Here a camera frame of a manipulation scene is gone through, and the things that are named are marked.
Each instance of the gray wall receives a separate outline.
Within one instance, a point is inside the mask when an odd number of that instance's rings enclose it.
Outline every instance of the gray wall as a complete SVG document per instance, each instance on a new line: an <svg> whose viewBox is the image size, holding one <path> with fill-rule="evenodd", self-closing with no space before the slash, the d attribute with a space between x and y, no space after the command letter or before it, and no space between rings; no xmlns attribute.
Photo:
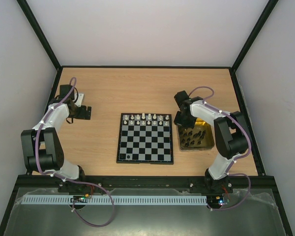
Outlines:
<svg viewBox="0 0 295 236"><path fill-rule="evenodd" d="M28 0L62 65L231 66L267 0Z"/></svg>
<svg viewBox="0 0 295 236"><path fill-rule="evenodd" d="M295 234L295 0L279 1L237 76Z"/></svg>
<svg viewBox="0 0 295 236"><path fill-rule="evenodd" d="M55 74L17 2L0 0L0 223L25 173L21 132L39 122Z"/></svg>

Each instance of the white linear rail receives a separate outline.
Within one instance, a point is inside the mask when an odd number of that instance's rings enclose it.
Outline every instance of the white linear rail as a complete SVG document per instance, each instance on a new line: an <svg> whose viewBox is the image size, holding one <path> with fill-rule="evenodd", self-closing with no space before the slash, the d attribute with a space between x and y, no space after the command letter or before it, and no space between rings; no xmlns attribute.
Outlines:
<svg viewBox="0 0 295 236"><path fill-rule="evenodd" d="M180 205L206 206L206 196L112 196L115 205ZM73 195L26 195L21 204L25 205L67 205L73 202ZM93 196L77 202L77 205L111 205L109 197Z"/></svg>

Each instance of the chessboard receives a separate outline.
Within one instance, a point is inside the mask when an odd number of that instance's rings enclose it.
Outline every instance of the chessboard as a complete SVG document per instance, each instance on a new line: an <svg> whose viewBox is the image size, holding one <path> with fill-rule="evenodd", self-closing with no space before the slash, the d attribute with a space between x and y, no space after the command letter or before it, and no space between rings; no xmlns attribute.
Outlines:
<svg viewBox="0 0 295 236"><path fill-rule="evenodd" d="M122 113L117 163L173 164L172 116Z"/></svg>

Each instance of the robotic arm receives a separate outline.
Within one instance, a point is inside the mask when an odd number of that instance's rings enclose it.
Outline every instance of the robotic arm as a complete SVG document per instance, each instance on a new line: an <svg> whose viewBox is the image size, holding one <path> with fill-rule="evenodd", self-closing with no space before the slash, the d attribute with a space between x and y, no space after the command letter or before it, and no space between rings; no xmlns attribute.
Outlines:
<svg viewBox="0 0 295 236"><path fill-rule="evenodd" d="M206 170L209 185L217 180L222 180L228 175L232 164L246 152L248 142L241 130L223 113L230 115L248 134L247 124L240 112L222 112L219 109L207 105L200 97L190 98L186 91L178 92L175 101L180 109L177 112L174 123L184 128L194 128L197 118L200 118L214 127L215 143L218 155L214 163Z"/></svg>
<svg viewBox="0 0 295 236"><path fill-rule="evenodd" d="M38 153L39 164L44 173L57 174L62 179L78 179L83 174L81 167L65 160L63 150L57 135L63 122L67 118L90 119L91 107L82 106L84 94L74 91L59 104L71 91L71 85L61 85L60 94L48 106L48 111L42 120L30 130L21 134L24 163L28 171L38 171L35 158L35 141L37 132L43 124L39 134Z"/></svg>

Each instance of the wooden tabletop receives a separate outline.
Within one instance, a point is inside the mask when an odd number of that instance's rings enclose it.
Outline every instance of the wooden tabletop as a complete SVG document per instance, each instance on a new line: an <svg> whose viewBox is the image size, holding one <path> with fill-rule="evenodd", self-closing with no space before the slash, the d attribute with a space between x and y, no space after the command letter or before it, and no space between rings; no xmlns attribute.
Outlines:
<svg viewBox="0 0 295 236"><path fill-rule="evenodd" d="M86 175L100 176L203 176L217 150L184 151L178 147L173 124L173 165L117 164L121 113L172 114L178 110L174 95L197 86L210 86L215 96L208 102L222 110L238 111L227 69L64 68L59 85L77 78L85 94L83 105L92 106L91 120L64 122L59 139L65 158L80 165ZM205 97L208 90L194 95ZM239 160L230 173L257 175L252 155Z"/></svg>

